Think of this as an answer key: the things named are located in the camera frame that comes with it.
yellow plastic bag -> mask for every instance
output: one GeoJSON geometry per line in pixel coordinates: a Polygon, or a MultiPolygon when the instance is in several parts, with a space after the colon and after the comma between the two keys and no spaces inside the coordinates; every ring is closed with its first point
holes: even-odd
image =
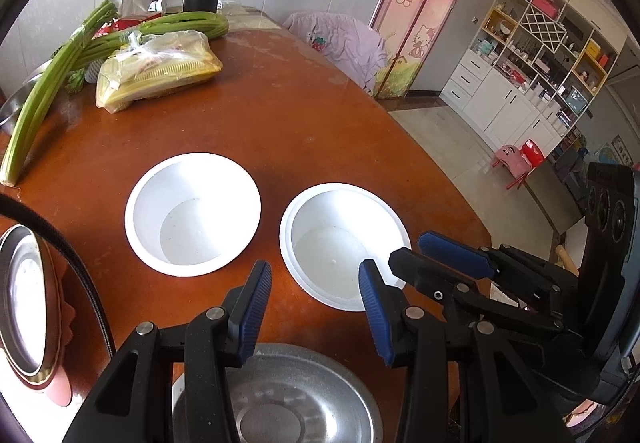
{"type": "Polygon", "coordinates": [[[140,33],[133,32],[129,45],[104,61],[95,105],[118,112],[134,100],[164,96],[222,71],[209,39],[199,31],[148,35],[143,44],[140,41],[140,33]]]}

yellow box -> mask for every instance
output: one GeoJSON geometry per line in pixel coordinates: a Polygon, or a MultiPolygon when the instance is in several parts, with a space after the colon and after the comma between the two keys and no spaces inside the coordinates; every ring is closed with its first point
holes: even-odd
{"type": "Polygon", "coordinates": [[[597,42],[594,39],[590,39],[585,49],[585,52],[591,58],[597,58],[598,55],[600,54],[600,46],[597,44],[597,42]]]}

pink chair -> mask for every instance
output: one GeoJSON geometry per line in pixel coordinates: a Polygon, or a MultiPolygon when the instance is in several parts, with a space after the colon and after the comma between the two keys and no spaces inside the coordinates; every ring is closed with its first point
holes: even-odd
{"type": "Polygon", "coordinates": [[[516,184],[520,188],[533,168],[526,156],[513,145],[505,145],[495,153],[493,166],[497,167],[500,163],[507,167],[513,176],[513,181],[506,186],[507,190],[516,184]]]}

pink cloth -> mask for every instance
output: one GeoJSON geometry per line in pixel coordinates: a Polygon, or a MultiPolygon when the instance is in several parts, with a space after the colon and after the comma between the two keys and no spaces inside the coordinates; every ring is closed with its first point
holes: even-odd
{"type": "Polygon", "coordinates": [[[495,153],[495,157],[509,169],[515,179],[531,172],[531,165],[513,145],[505,145],[495,153]]]}
{"type": "Polygon", "coordinates": [[[325,12],[294,13],[283,27],[373,91],[376,73],[386,66],[385,41],[377,31],[349,15],[325,12]]]}

white plastic bowl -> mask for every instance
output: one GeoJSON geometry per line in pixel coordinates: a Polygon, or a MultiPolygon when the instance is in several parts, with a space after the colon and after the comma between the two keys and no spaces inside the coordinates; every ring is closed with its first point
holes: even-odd
{"type": "Polygon", "coordinates": [[[260,221],[260,194],[237,163],[209,153],[169,158],[131,191],[124,213],[129,244],[157,271],[194,277],[234,260],[260,221]]]}
{"type": "Polygon", "coordinates": [[[280,253],[290,274],[309,295],[343,311],[364,311],[358,268],[373,259],[385,283],[392,251],[411,248],[396,213],[371,192],[343,183],[308,188],[287,207],[280,223],[280,253]]]}

